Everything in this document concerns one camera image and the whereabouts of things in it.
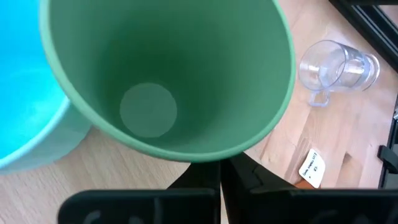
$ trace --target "blue bowl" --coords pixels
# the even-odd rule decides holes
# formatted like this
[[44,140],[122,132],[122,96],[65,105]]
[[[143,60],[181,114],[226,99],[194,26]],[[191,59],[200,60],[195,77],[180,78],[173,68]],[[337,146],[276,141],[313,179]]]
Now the blue bowl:
[[2,173],[64,156],[90,124],[70,104],[47,64],[39,34],[39,0],[1,1],[0,21]]

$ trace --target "black bracket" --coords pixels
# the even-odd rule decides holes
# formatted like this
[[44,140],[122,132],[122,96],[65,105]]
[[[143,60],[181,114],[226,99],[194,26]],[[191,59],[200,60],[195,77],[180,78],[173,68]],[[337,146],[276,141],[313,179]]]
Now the black bracket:
[[380,146],[377,157],[383,161],[390,174],[398,174],[398,155],[392,149],[387,146]]

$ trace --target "label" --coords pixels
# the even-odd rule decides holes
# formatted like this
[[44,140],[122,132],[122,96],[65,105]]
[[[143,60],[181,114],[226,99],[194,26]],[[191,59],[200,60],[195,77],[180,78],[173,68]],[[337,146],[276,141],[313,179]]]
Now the label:
[[325,173],[325,167],[325,161],[323,161],[319,153],[314,149],[310,149],[298,173],[313,187],[319,188]]

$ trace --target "glass mug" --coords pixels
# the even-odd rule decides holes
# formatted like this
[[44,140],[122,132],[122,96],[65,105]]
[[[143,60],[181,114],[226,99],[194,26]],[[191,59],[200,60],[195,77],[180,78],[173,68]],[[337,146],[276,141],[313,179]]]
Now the glass mug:
[[[312,45],[302,57],[298,77],[312,91],[308,103],[324,107],[330,92],[364,91],[380,74],[380,63],[372,54],[362,53],[333,40]],[[316,102],[321,95],[323,100]]]

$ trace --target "wooden table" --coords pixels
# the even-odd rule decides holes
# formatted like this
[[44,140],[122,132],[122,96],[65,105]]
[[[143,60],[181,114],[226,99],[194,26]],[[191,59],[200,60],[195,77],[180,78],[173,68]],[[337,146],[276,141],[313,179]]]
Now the wooden table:
[[[322,187],[376,188],[398,93],[395,71],[327,0],[280,0],[293,33],[297,61],[322,39],[375,54],[379,80],[369,90],[333,94],[327,108],[307,105],[297,80],[290,105],[275,130],[247,153],[291,183],[310,148],[326,162]],[[188,164],[145,156],[96,129],[66,158],[36,170],[0,177],[0,223],[55,223],[60,204],[85,189],[164,189]]]

